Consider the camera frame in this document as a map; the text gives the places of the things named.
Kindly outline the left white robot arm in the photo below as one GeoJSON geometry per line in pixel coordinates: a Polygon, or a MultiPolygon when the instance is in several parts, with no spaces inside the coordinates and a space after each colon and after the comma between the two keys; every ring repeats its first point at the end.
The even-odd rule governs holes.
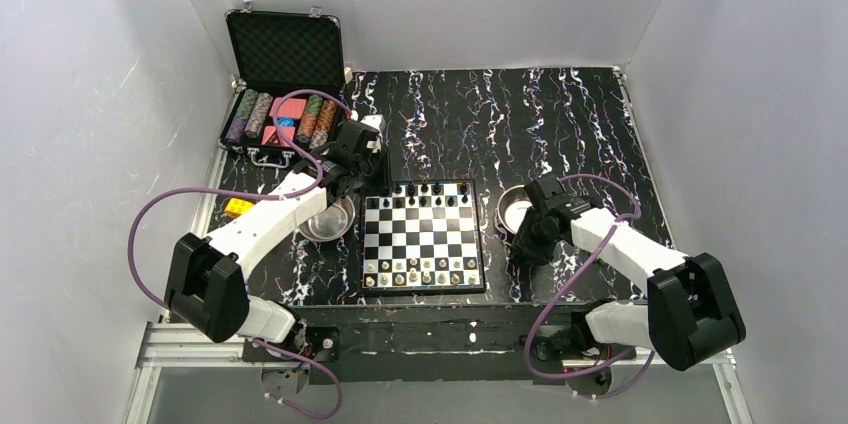
{"type": "Polygon", "coordinates": [[[295,315],[250,295],[247,281],[278,244],[337,201],[363,188],[390,185],[382,115],[346,120],[334,141],[301,160],[271,193],[230,223],[175,245],[164,292],[167,309],[215,343],[234,335],[284,342],[295,315]]]}

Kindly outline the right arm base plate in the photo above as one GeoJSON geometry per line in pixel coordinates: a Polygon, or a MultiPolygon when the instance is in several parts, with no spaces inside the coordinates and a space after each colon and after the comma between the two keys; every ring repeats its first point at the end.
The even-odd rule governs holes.
{"type": "Polygon", "coordinates": [[[635,355],[628,346],[601,343],[585,325],[543,325],[534,336],[530,354],[539,361],[589,359],[602,361],[625,351],[627,358],[635,355]]]}

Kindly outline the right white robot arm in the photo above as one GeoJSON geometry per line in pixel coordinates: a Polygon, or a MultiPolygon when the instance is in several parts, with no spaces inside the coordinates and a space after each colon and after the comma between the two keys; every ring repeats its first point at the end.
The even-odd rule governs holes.
{"type": "Polygon", "coordinates": [[[535,355],[567,354],[611,345],[644,348],[684,371],[747,337],[747,328],[721,262],[709,253],[687,255],[634,229],[640,216],[617,215],[599,200],[568,191],[563,178],[542,176],[523,186],[529,202],[514,234],[509,259],[530,266],[549,263],[565,242],[590,253],[640,291],[642,302],[602,299],[573,310],[569,325],[537,335],[554,304],[536,318],[524,341],[527,364],[535,355]]]}

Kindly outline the steel bowl with chess pieces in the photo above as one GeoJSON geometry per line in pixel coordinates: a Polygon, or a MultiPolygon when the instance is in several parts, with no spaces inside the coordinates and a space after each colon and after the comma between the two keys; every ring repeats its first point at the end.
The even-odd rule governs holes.
{"type": "Polygon", "coordinates": [[[496,219],[506,234],[516,234],[532,203],[524,185],[506,189],[498,199],[496,219]]]}

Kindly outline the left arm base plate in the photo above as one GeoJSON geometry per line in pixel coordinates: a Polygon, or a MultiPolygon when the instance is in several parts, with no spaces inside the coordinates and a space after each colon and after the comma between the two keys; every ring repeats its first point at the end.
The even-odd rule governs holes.
{"type": "MultiPolygon", "coordinates": [[[[340,351],[340,330],[337,327],[300,327],[282,343],[275,343],[275,346],[317,362],[336,362],[340,351]]],[[[286,357],[261,345],[255,346],[251,342],[244,344],[242,360],[251,363],[298,362],[297,359],[286,357]]]]}

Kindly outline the black and white chessboard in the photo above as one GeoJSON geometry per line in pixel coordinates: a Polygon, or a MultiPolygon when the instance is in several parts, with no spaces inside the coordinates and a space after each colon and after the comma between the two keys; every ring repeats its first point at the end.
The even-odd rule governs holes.
{"type": "Polygon", "coordinates": [[[360,289],[367,295],[486,289],[474,182],[400,181],[361,205],[360,289]]]}

